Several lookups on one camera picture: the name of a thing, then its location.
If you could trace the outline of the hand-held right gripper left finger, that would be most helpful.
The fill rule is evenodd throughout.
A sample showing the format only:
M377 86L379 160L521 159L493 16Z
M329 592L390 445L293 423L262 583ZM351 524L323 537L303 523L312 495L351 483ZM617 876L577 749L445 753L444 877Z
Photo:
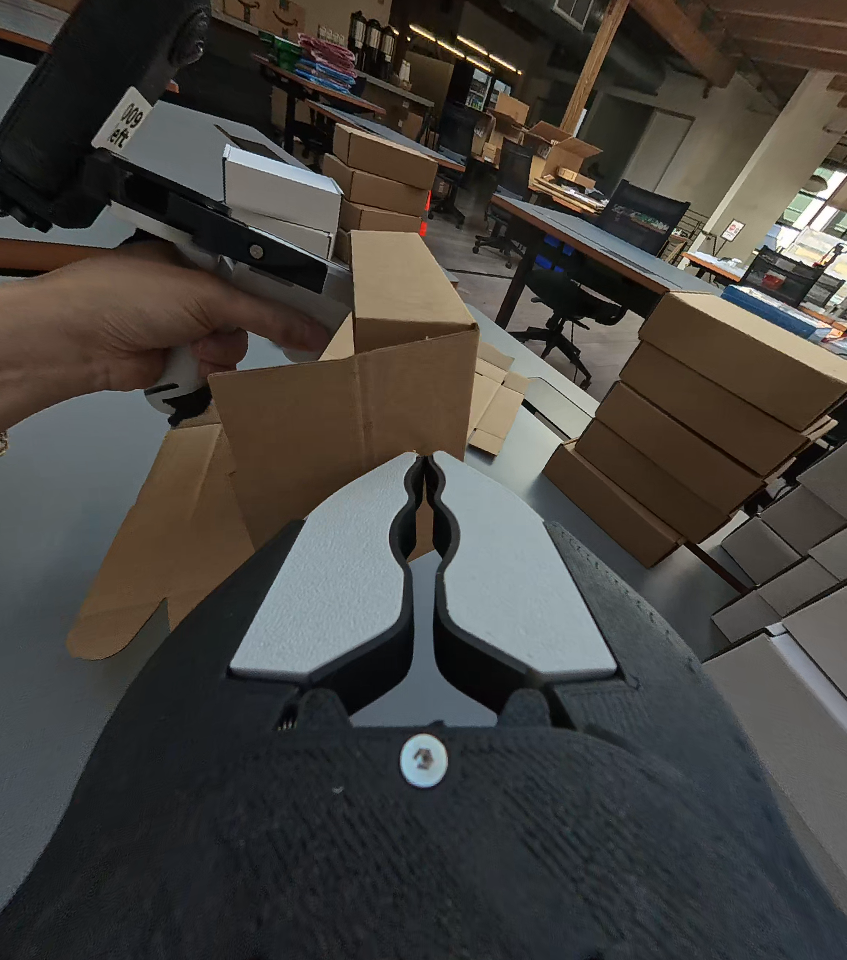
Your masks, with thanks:
M403 453L311 510L229 663L244 680L333 691L355 714L413 661L425 460Z

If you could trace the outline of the stack of white boxes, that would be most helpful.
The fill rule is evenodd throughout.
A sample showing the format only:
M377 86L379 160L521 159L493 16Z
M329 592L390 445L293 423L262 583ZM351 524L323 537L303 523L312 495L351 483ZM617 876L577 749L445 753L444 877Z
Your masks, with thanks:
M712 616L705 670L847 913L847 441L722 548L753 587Z

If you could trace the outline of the open brown cardboard box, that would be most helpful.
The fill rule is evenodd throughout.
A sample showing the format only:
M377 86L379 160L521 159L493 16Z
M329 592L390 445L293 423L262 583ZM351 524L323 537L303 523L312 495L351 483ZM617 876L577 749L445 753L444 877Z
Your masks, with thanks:
M528 185L544 180L565 179L571 184L594 187L595 181L584 174L586 162L602 153L599 147L547 122L526 129L523 143L531 147L533 158Z

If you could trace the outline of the closed brown cardboard box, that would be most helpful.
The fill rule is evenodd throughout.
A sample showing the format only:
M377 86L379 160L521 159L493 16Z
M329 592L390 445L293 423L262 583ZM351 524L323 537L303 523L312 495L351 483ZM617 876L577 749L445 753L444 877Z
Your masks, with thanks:
M321 158L321 173L340 187L354 205L398 214L423 216L430 190L352 168L331 153Z
M638 338L797 431L847 399L847 359L715 294L666 294Z
M419 234L421 217L341 200L339 229L345 233L378 232Z
M430 190L437 176L430 156L345 123L335 125L332 150L349 169L416 189Z
M619 380L763 477L838 426L825 414L797 431L648 343L632 353Z
M575 452L686 540L701 543L724 526L764 479L681 424L662 435L622 437L594 419Z
M574 452L571 443L557 445L542 474L646 569L686 543L681 534Z
M743 401L670 414L622 381L601 402L596 419L724 512L742 506L808 441Z

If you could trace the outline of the brown cardboard mailer box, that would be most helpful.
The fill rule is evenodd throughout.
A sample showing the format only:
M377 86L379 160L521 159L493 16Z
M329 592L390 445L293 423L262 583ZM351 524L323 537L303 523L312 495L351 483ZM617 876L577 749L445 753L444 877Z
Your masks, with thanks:
M164 602L174 628L288 522L392 458L463 458L477 323L418 234L355 230L349 253L354 306L319 361L214 375L210 418L165 434L72 657L118 654Z

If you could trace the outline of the grey top work table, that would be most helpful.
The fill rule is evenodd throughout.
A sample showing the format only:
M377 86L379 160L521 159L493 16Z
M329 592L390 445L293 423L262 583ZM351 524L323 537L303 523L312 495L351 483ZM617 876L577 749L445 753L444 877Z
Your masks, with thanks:
M515 222L513 240L525 247L495 317L495 323L502 329L506 329L512 319L537 258L544 257L554 264L563 246L621 277L625 285L622 305L642 318L648 317L662 297L670 293L720 295L718 287L695 274L680 270L569 213L500 194L493 194L490 203L511 216Z

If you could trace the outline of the stack of coloured packets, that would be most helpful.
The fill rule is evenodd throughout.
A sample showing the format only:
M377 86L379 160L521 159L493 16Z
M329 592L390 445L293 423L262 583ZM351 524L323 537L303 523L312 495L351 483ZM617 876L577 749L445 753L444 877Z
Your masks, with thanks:
M268 57L274 66L341 93L351 93L358 78L353 51L308 34L298 42L272 34Z

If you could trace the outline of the person's left hand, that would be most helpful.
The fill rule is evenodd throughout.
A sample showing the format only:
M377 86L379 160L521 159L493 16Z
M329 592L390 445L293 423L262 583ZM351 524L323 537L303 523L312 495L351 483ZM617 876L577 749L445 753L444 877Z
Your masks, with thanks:
M188 349L202 378L233 371L251 333L309 354L331 339L313 318L193 268L160 241L0 284L0 436L77 397L150 388L173 349Z

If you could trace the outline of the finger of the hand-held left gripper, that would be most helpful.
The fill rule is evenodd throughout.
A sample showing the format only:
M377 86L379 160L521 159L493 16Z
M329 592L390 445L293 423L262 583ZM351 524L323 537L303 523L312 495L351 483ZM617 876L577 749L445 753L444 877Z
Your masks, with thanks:
M354 310L354 277L349 267L326 262L321 293L316 300L316 320L322 325L342 325Z

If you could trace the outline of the flat brown cardboard blank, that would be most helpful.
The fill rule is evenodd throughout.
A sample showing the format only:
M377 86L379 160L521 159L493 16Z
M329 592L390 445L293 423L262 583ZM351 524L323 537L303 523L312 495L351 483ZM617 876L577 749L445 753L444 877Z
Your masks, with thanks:
M530 385L513 363L495 346L479 342L466 442L490 457L501 453Z

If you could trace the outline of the white cardboard box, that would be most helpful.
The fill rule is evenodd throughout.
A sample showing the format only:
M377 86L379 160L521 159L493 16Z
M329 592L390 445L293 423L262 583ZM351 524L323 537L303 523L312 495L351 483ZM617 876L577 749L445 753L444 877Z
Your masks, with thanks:
M339 226L343 193L330 177L233 144L223 150L224 202L323 233Z
M249 227L285 240L316 257L324 260L330 260L333 257L335 234L329 231L288 222L248 209L233 208L230 212L234 219Z

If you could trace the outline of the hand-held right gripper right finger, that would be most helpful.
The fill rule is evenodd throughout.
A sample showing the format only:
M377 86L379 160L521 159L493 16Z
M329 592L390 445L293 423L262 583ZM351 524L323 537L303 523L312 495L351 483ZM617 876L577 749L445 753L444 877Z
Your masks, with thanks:
M456 690L502 714L520 690L619 673L546 523L522 498L444 451L427 458L435 663Z

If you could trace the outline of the wooden pillar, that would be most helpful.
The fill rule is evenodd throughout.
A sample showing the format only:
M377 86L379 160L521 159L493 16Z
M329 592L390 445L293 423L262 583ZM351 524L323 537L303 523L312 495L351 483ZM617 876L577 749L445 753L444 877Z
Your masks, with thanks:
M580 130L587 112L587 102L628 5L628 1L609 1L607 3L595 38L587 53L585 64L576 80L561 118L561 130L572 137L576 137Z

